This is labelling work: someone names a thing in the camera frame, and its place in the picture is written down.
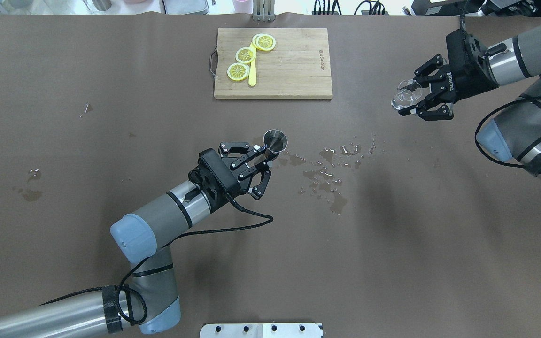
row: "black cable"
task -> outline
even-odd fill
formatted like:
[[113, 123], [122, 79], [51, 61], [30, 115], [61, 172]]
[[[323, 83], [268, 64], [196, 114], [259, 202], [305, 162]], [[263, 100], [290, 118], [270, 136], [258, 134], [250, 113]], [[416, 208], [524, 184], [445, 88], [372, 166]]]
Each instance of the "black cable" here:
[[333, 8], [331, 8], [331, 15], [334, 15], [335, 14], [335, 6], [337, 6], [337, 11], [338, 13], [341, 15], [341, 7], [340, 7], [340, 2], [339, 0], [335, 0], [333, 2]]
[[166, 247], [166, 246], [169, 246], [172, 242], [174, 242], [175, 240], [177, 240], [179, 238], [183, 238], [183, 237], [187, 237], [187, 236], [193, 236], [193, 235], [204, 235], [206, 233], [219, 233], [219, 232], [248, 230], [248, 229], [253, 229], [253, 228], [257, 228], [257, 227], [262, 227], [262, 225], [267, 225], [270, 222], [272, 222], [273, 220], [275, 220], [273, 218], [273, 216], [260, 214], [259, 212], [255, 212], [255, 211], [252, 211], [252, 210], [249, 210], [249, 209], [245, 209], [244, 207], [239, 205], [239, 203], [237, 203], [237, 201], [235, 201], [235, 199], [233, 197], [231, 197], [231, 195], [229, 195], [228, 193], [225, 194], [225, 197], [228, 199], [228, 201], [231, 203], [231, 205], [233, 207], [235, 207], [235, 209], [239, 210], [240, 212], [245, 212], [246, 214], [250, 214], [250, 215], [254, 215], [254, 216], [258, 216], [258, 217], [262, 217], [262, 218], [267, 218], [267, 220], [262, 222], [262, 223], [258, 223], [258, 224], [254, 224], [254, 225], [247, 225], [247, 226], [244, 226], [244, 227], [223, 228], [223, 229], [214, 229], [214, 230], [201, 230], [201, 231], [192, 231], [192, 232], [182, 233], [181, 235], [176, 237], [174, 240], [171, 240], [170, 242], [165, 244], [163, 246], [163, 248]]
[[101, 290], [103, 290], [103, 286], [92, 287], [91, 289], [84, 289], [84, 290], [81, 290], [81, 291], [69, 293], [69, 294], [67, 294], [66, 296], [62, 296], [62, 297], [55, 298], [54, 300], [51, 300], [51, 301], [48, 301], [48, 302], [44, 302], [43, 304], [41, 304], [41, 305], [39, 305], [39, 306], [51, 304], [52, 302], [62, 301], [62, 300], [64, 300], [64, 299], [66, 299], [66, 298], [70, 298], [70, 297], [82, 295], [83, 293], [88, 293], [88, 292], [93, 292], [93, 291], [101, 291]]
[[[258, 224], [247, 225], [247, 226], [243, 226], [243, 227], [214, 229], [214, 230], [202, 230], [202, 231], [193, 231], [193, 232], [183, 233], [183, 234], [179, 235], [178, 237], [176, 237], [174, 240], [171, 240], [170, 242], [165, 244], [163, 246], [163, 248], [165, 248], [166, 246], [169, 246], [171, 243], [173, 243], [175, 240], [177, 240], [179, 238], [183, 238], [183, 237], [187, 237], [187, 236], [193, 236], [193, 235], [203, 235], [203, 234], [206, 234], [206, 233], [219, 233], [219, 232], [230, 232], [230, 231], [240, 231], [240, 230], [254, 229], [254, 228], [257, 228], [257, 227], [262, 227], [262, 225], [269, 224], [270, 222], [272, 222], [274, 220], [273, 216], [260, 214], [259, 212], [255, 212], [255, 211], [244, 208], [243, 206], [239, 205], [239, 203], [237, 201], [235, 201], [235, 199], [231, 195], [229, 195], [228, 193], [225, 194], [225, 197], [228, 199], [229, 203], [231, 203], [231, 205], [233, 207], [235, 207], [235, 209], [239, 210], [240, 212], [245, 212], [247, 214], [251, 214], [251, 215], [254, 215], [254, 216], [267, 218], [267, 220], [264, 221], [264, 222], [258, 223]], [[116, 290], [116, 299], [115, 299], [116, 310], [118, 311], [118, 314], [125, 321], [130, 323], [131, 325], [140, 324], [140, 323], [143, 323], [146, 320], [146, 318], [147, 318], [147, 306], [146, 306], [146, 301], [144, 300], [143, 296], [139, 292], [137, 292], [134, 289], [131, 289], [130, 287], [123, 286], [123, 285], [126, 282], [126, 280], [129, 279], [129, 277], [133, 273], [135, 273], [135, 271], [137, 271], [137, 269], [139, 269], [143, 265], [143, 263], [145, 263], [149, 258], [150, 257], [147, 257], [143, 261], [140, 261], [137, 265], [135, 265], [135, 267], [133, 267], [129, 272], [127, 272], [127, 274], [124, 275], [124, 277], [122, 278], [120, 283], [118, 283], [118, 285], [120, 285], [120, 286], [114, 286], [114, 289]], [[88, 292], [93, 292], [93, 291], [101, 291], [102, 289], [103, 289], [103, 287], [92, 287], [91, 289], [85, 289], [85, 290], [69, 293], [68, 295], [58, 297], [58, 298], [56, 298], [54, 300], [45, 302], [45, 303], [43, 303], [41, 305], [51, 304], [52, 302], [61, 301], [61, 300], [64, 300], [66, 298], [81, 295], [83, 293], [88, 293]], [[131, 317], [127, 316], [126, 313], [124, 313], [124, 311], [120, 307], [120, 292], [121, 291], [128, 292], [129, 294], [134, 293], [135, 295], [137, 295], [137, 297], [139, 298], [139, 301], [141, 302], [141, 306], [143, 307], [143, 317], [141, 319], [139, 319], [139, 320], [132, 319]]]
[[518, 105], [518, 104], [524, 103], [524, 102], [534, 102], [534, 101], [539, 101], [539, 100], [541, 100], [541, 96], [537, 96], [535, 98], [523, 98], [523, 99], [515, 100], [515, 101], [512, 101], [512, 102], [506, 103], [505, 105], [502, 105], [502, 106], [494, 109], [491, 113], [487, 114], [486, 117], [484, 117], [481, 120], [481, 122], [479, 122], [479, 124], [477, 125], [477, 128], [475, 129], [475, 134], [474, 134], [475, 146], [477, 147], [479, 152], [481, 152], [481, 154], [483, 156], [485, 156], [488, 160], [490, 160], [490, 161], [492, 161], [492, 162], [494, 162], [496, 164], [504, 165], [505, 167], [514, 167], [514, 168], [522, 168], [522, 169], [524, 169], [525, 166], [522, 165], [522, 164], [506, 163], [506, 162], [503, 162], [503, 161], [500, 161], [500, 160], [496, 160], [492, 156], [488, 155], [487, 152], [485, 152], [485, 150], [483, 150], [483, 148], [481, 148], [481, 145], [477, 141], [477, 134], [479, 133], [479, 131], [483, 127], [483, 124], [488, 120], [488, 118], [492, 117], [494, 114], [498, 113], [499, 111], [501, 111], [501, 110], [503, 110], [505, 108], [508, 108], [508, 107], [510, 107], [512, 105]]
[[460, 13], [460, 29], [464, 30], [466, 27], [466, 23], [464, 22], [464, 16], [466, 15], [466, 6], [468, 6], [470, 0], [466, 0], [464, 2], [464, 6], [462, 8], [462, 12]]
[[125, 321], [128, 321], [129, 323], [131, 323], [131, 325], [136, 325], [136, 324], [140, 324], [140, 323], [143, 323], [144, 321], [146, 321], [146, 318], [147, 318], [147, 306], [146, 306], [146, 300], [143, 299], [143, 297], [141, 296], [141, 294], [139, 294], [139, 292], [135, 291], [135, 293], [138, 295], [139, 297], [139, 300], [141, 301], [141, 305], [143, 306], [143, 317], [138, 320], [138, 321], [135, 321], [135, 319], [132, 319], [131, 317], [127, 316], [126, 313], [124, 313], [124, 311], [122, 310], [122, 308], [120, 308], [120, 291], [123, 290], [124, 286], [124, 283], [126, 282], [127, 279], [129, 279], [129, 277], [135, 272], [137, 271], [138, 268], [141, 268], [141, 266], [143, 265], [143, 263], [145, 263], [150, 257], [147, 257], [145, 258], [143, 261], [140, 261], [137, 265], [135, 265], [135, 267], [133, 267], [126, 275], [124, 275], [124, 277], [122, 278], [122, 280], [120, 281], [120, 283], [118, 283], [118, 285], [120, 285], [120, 287], [118, 287], [116, 289], [116, 311], [118, 311], [118, 314], [125, 320]]

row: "metal plate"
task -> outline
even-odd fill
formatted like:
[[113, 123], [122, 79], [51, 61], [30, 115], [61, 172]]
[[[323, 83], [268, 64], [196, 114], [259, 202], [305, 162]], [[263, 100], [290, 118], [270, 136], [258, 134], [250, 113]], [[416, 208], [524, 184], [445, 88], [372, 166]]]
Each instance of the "metal plate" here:
[[206, 324], [200, 338], [322, 338], [322, 323], [217, 323]]

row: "metal bracket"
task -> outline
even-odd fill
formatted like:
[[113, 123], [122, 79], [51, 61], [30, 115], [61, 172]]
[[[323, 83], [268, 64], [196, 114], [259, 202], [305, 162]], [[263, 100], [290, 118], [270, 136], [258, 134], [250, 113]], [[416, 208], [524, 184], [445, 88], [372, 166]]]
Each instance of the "metal bracket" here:
[[254, 21], [275, 21], [275, 0], [254, 0]]
[[322, 338], [321, 323], [218, 323], [206, 324], [200, 338]]

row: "yellow knife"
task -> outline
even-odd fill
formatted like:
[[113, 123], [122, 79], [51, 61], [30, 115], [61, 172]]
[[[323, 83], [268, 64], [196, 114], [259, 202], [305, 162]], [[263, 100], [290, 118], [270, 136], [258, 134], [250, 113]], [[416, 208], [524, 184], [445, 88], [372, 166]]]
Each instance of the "yellow knife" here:
[[247, 78], [247, 84], [250, 86], [256, 86], [258, 79], [256, 78], [256, 51], [258, 50], [254, 43], [250, 43], [249, 47], [254, 50], [254, 59], [249, 64], [249, 77]]

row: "cable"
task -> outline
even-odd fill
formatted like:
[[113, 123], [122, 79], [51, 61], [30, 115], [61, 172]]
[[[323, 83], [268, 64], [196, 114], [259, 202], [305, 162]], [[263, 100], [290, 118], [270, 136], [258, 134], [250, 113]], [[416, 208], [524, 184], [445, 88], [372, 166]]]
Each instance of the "cable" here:
[[62, 296], [62, 297], [55, 298], [54, 300], [51, 300], [51, 301], [48, 301], [48, 302], [44, 302], [43, 304], [41, 304], [41, 305], [39, 305], [39, 306], [51, 304], [52, 302], [62, 301], [62, 300], [64, 300], [64, 299], [66, 299], [66, 298], [70, 298], [70, 297], [82, 295], [83, 293], [88, 293], [88, 292], [93, 292], [93, 291], [101, 291], [101, 290], [103, 290], [103, 286], [92, 287], [91, 289], [84, 289], [84, 290], [81, 290], [81, 291], [69, 293], [69, 294], [67, 294], [66, 296]]
[[341, 15], [341, 7], [340, 7], [340, 2], [339, 0], [335, 0], [333, 2], [333, 8], [331, 9], [331, 15], [334, 15], [335, 14], [335, 6], [337, 6], [337, 11], [338, 13]]
[[264, 222], [258, 223], [258, 224], [247, 225], [247, 226], [243, 226], [243, 227], [223, 228], [223, 229], [214, 229], [214, 230], [202, 230], [202, 231], [192, 231], [192, 232], [182, 233], [181, 235], [176, 237], [174, 240], [171, 240], [170, 242], [165, 244], [163, 246], [163, 248], [165, 248], [166, 246], [169, 246], [172, 242], [174, 242], [175, 240], [177, 240], [179, 238], [183, 238], [183, 237], [187, 237], [187, 236], [193, 236], [193, 235], [204, 235], [204, 234], [207, 234], [207, 233], [219, 233], [219, 232], [230, 232], [230, 231], [240, 231], [240, 230], [254, 229], [254, 228], [257, 228], [257, 227], [262, 227], [262, 225], [267, 225], [270, 222], [272, 222], [273, 220], [275, 220], [273, 218], [273, 216], [260, 214], [259, 212], [255, 212], [255, 211], [252, 211], [252, 210], [249, 210], [249, 209], [246, 209], [246, 208], [242, 207], [228, 193], [225, 193], [225, 197], [228, 199], [228, 201], [231, 203], [231, 205], [233, 207], [235, 207], [235, 209], [239, 210], [240, 212], [245, 212], [246, 214], [250, 214], [250, 215], [254, 215], [254, 216], [258, 216], [258, 217], [262, 217], [262, 218], [267, 218], [267, 220], [264, 221]]
[[502, 106], [494, 109], [491, 113], [487, 114], [486, 117], [484, 117], [481, 120], [481, 122], [479, 122], [479, 124], [477, 125], [477, 128], [475, 129], [475, 135], [474, 135], [475, 146], [477, 147], [479, 152], [481, 152], [481, 154], [483, 156], [485, 156], [488, 160], [490, 160], [490, 161], [492, 161], [492, 162], [494, 162], [496, 164], [504, 165], [505, 167], [514, 167], [514, 168], [522, 168], [522, 169], [524, 169], [525, 166], [522, 165], [522, 164], [506, 163], [506, 162], [503, 162], [503, 161], [500, 161], [500, 160], [496, 160], [492, 156], [488, 155], [487, 152], [485, 152], [485, 150], [483, 150], [483, 148], [481, 148], [481, 145], [477, 141], [477, 134], [481, 130], [481, 127], [483, 127], [483, 124], [488, 120], [488, 118], [492, 117], [494, 114], [498, 113], [499, 111], [501, 111], [501, 110], [503, 110], [505, 108], [508, 108], [508, 107], [510, 107], [512, 105], [518, 105], [518, 104], [524, 103], [524, 102], [534, 102], [534, 101], [540, 101], [540, 100], [541, 100], [541, 96], [537, 96], [535, 98], [523, 98], [523, 99], [515, 100], [515, 101], [512, 101], [512, 102], [506, 103], [505, 105], [502, 105]]
[[[258, 223], [258, 224], [247, 225], [247, 226], [243, 226], [243, 227], [214, 229], [214, 230], [202, 230], [202, 231], [193, 231], [193, 232], [183, 233], [183, 234], [179, 235], [178, 237], [176, 237], [174, 240], [171, 240], [170, 242], [165, 244], [163, 246], [163, 248], [165, 248], [166, 246], [169, 246], [171, 243], [173, 243], [175, 240], [177, 240], [179, 238], [183, 238], [183, 237], [187, 237], [187, 236], [193, 236], [193, 235], [204, 235], [206, 233], [219, 233], [219, 232], [230, 232], [230, 231], [240, 231], [240, 230], [254, 229], [254, 228], [257, 228], [257, 227], [262, 227], [262, 225], [269, 224], [270, 222], [272, 222], [274, 220], [273, 216], [260, 214], [260, 212], [255, 212], [255, 211], [246, 209], [243, 206], [239, 205], [239, 203], [237, 201], [235, 201], [235, 199], [230, 194], [228, 194], [228, 192], [225, 193], [225, 197], [228, 199], [229, 203], [231, 203], [231, 205], [235, 209], [239, 210], [240, 212], [245, 212], [246, 214], [251, 214], [251, 215], [254, 215], [254, 216], [258, 216], [258, 217], [267, 218], [267, 220], [264, 221], [264, 222]], [[149, 258], [150, 257], [147, 257], [143, 261], [140, 261], [137, 265], [135, 265], [135, 267], [133, 267], [129, 272], [127, 272], [127, 274], [124, 275], [122, 280], [120, 280], [120, 283], [118, 283], [118, 285], [120, 285], [120, 286], [114, 286], [114, 289], [116, 290], [116, 299], [115, 299], [116, 310], [118, 311], [118, 314], [125, 321], [130, 323], [131, 325], [140, 324], [140, 323], [143, 323], [146, 320], [146, 318], [147, 318], [147, 306], [146, 306], [146, 301], [144, 300], [143, 296], [139, 292], [137, 292], [134, 289], [131, 289], [130, 287], [123, 286], [123, 285], [126, 282], [126, 280], [129, 279], [129, 277], [133, 273], [135, 273], [135, 271], [137, 271], [137, 269], [139, 269], [143, 265], [143, 263], [145, 263]], [[51, 304], [52, 302], [57, 302], [57, 301], [64, 300], [66, 298], [74, 297], [74, 296], [77, 296], [77, 295], [82, 295], [83, 293], [88, 293], [88, 292], [93, 292], [93, 291], [101, 291], [102, 289], [103, 289], [103, 287], [100, 286], [100, 287], [92, 287], [91, 289], [85, 289], [85, 290], [69, 293], [68, 295], [58, 297], [58, 298], [56, 298], [54, 300], [45, 302], [45, 303], [43, 303], [41, 305]], [[134, 293], [135, 295], [137, 295], [137, 297], [139, 298], [139, 301], [141, 302], [141, 306], [143, 307], [143, 317], [141, 319], [139, 319], [139, 320], [132, 319], [131, 317], [127, 316], [126, 313], [124, 313], [124, 311], [120, 307], [120, 291], [125, 291], [125, 292], [128, 292], [129, 294]]]
[[360, 7], [365, 3], [369, 4], [369, 15], [380, 15], [379, 11], [381, 11], [381, 10], [383, 11], [383, 13], [381, 15], [385, 15], [385, 6], [384, 6], [384, 4], [381, 4], [381, 2], [379, 0], [377, 0], [377, 1], [364, 0], [363, 2], [358, 4], [358, 7], [356, 7], [356, 10], [354, 11], [354, 14], [352, 14], [352, 15], [356, 15], [356, 13], [358, 13], [358, 10], [360, 9]]
[[147, 318], [147, 306], [146, 306], [146, 300], [143, 299], [143, 297], [141, 296], [141, 294], [139, 294], [139, 292], [135, 291], [135, 293], [138, 295], [139, 297], [139, 300], [141, 301], [141, 306], [143, 306], [143, 317], [138, 320], [138, 321], [135, 321], [135, 319], [132, 319], [131, 317], [127, 316], [124, 311], [122, 310], [122, 308], [120, 308], [120, 291], [122, 291], [122, 288], [124, 286], [124, 283], [126, 282], [127, 279], [129, 279], [129, 277], [135, 272], [137, 271], [138, 268], [141, 268], [141, 266], [143, 265], [143, 263], [145, 263], [150, 257], [147, 257], [145, 258], [143, 261], [140, 261], [137, 265], [135, 265], [135, 267], [133, 267], [126, 275], [124, 275], [124, 277], [122, 278], [122, 280], [120, 280], [120, 283], [118, 283], [118, 285], [121, 285], [121, 287], [119, 287], [118, 289], [116, 289], [116, 311], [118, 311], [118, 314], [125, 320], [125, 321], [128, 321], [129, 323], [131, 323], [131, 325], [136, 325], [136, 324], [140, 324], [140, 323], [143, 323], [144, 321], [146, 321], [146, 318]]
[[464, 22], [464, 16], [466, 15], [466, 6], [468, 6], [469, 2], [471, 0], [466, 0], [466, 2], [464, 2], [464, 6], [462, 8], [462, 12], [460, 13], [460, 29], [464, 31], [465, 27], [466, 27], [466, 23]]

